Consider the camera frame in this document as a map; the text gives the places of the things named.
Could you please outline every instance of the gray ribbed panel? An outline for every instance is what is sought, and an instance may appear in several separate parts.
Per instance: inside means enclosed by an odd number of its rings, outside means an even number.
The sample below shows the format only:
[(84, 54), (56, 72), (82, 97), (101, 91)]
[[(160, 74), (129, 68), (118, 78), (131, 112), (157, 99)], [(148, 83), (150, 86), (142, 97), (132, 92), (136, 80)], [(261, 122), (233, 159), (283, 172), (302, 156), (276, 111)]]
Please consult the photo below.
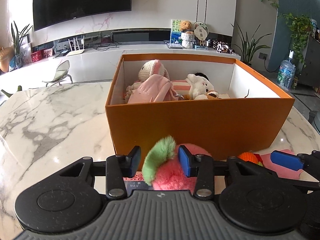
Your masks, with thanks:
[(64, 235), (25, 231), (16, 240), (303, 240), (295, 231), (281, 236), (243, 232), (219, 214), (212, 202), (194, 199), (186, 191), (134, 191), (111, 201), (92, 224)]

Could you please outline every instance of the green fur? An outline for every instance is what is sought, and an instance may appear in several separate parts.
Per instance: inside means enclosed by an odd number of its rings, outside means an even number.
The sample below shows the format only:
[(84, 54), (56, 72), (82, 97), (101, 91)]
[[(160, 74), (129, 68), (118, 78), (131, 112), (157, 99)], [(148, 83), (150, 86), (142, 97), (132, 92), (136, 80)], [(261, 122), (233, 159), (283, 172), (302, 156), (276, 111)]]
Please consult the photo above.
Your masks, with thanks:
[(174, 158), (176, 142), (171, 136), (161, 139), (148, 152), (142, 167), (144, 181), (151, 186), (157, 169), (169, 159)]

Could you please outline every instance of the orange knitted pumpkin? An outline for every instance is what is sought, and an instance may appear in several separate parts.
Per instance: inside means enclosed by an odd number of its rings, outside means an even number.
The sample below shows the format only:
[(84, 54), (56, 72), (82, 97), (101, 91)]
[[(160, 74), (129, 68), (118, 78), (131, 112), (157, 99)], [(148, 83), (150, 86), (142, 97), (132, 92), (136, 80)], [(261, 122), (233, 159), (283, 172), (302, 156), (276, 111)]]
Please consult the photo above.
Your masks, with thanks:
[(252, 163), (255, 163), (255, 164), (258, 164), (258, 159), (256, 156), (254, 156), (253, 153), (241, 153), (238, 158), (244, 160), (244, 161), (249, 161), (249, 162), (252, 162)]

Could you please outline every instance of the marble table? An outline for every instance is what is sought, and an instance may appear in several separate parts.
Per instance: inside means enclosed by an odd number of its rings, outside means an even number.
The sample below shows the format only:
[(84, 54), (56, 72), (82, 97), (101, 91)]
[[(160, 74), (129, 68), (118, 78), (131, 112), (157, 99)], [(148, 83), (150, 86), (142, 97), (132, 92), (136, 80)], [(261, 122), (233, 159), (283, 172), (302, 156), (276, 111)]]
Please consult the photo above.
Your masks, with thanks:
[[(114, 154), (104, 110), (110, 82), (66, 85), (15, 93), (0, 107), (0, 239), (21, 231), (16, 197), (27, 187), (83, 156), (94, 161)], [(293, 107), (270, 148), (308, 153), (320, 149), (320, 136)], [(302, 180), (316, 181), (303, 172)], [(217, 178), (216, 192), (223, 190)], [(105, 178), (95, 189), (105, 193)]]

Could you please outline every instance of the pink fluffy ball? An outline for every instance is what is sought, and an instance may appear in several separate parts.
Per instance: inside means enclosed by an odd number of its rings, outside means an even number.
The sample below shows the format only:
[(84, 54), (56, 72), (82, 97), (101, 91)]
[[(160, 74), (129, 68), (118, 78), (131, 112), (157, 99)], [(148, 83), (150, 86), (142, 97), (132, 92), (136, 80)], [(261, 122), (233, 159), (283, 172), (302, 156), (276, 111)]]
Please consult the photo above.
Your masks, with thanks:
[[(192, 155), (204, 154), (210, 156), (205, 149), (197, 145), (191, 143), (180, 145), (185, 145)], [(193, 194), (196, 178), (187, 178), (183, 173), (178, 160), (178, 148), (180, 145), (175, 148), (175, 158), (173, 160), (168, 160), (158, 168), (156, 177), (152, 182), (154, 190), (190, 190)]]

